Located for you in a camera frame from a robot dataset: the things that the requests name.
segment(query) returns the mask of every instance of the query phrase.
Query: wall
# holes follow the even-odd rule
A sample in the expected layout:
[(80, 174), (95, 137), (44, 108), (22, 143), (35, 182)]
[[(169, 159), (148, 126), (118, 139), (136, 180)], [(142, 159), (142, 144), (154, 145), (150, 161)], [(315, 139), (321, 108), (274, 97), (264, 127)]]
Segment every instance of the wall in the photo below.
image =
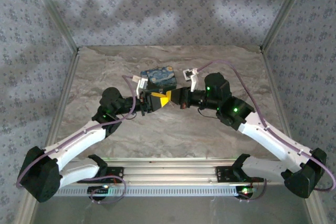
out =
[(26, 152), (44, 145), (72, 51), (41, 0), (0, 0), (0, 223), (11, 223)]
[(260, 45), (282, 0), (54, 0), (78, 46)]
[[(336, 1), (297, 0), (266, 52), (294, 139), (328, 155), (336, 174)], [(329, 187), (323, 177), (320, 186)], [(320, 194), (336, 223), (336, 192)]]

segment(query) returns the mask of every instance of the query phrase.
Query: marble table surface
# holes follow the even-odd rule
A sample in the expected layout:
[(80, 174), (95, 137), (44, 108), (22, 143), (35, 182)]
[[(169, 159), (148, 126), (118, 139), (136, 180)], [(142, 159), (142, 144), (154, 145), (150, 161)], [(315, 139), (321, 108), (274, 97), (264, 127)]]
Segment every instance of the marble table surface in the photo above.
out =
[[(235, 65), (267, 121), (282, 129), (260, 53), (235, 46), (96, 46), (80, 48), (79, 57), (58, 141), (91, 120), (106, 88), (116, 87), (124, 97), (131, 95), (122, 74), (139, 75), (142, 70), (172, 66), (178, 87), (189, 86), (182, 70), (203, 66), (214, 59), (225, 59)], [(229, 80), (233, 95), (252, 104), (234, 72), (223, 64), (213, 64), (198, 75), (199, 89), (204, 89), (204, 77), (211, 72), (222, 73)], [(203, 113), (215, 115), (214, 111)], [(257, 142), (218, 119), (202, 117), (196, 108), (180, 110), (175, 104), (167, 104), (144, 117), (138, 113), (135, 119), (124, 121), (115, 133), (79, 157), (93, 153), (100, 157), (237, 158), (241, 153), (273, 157)]]

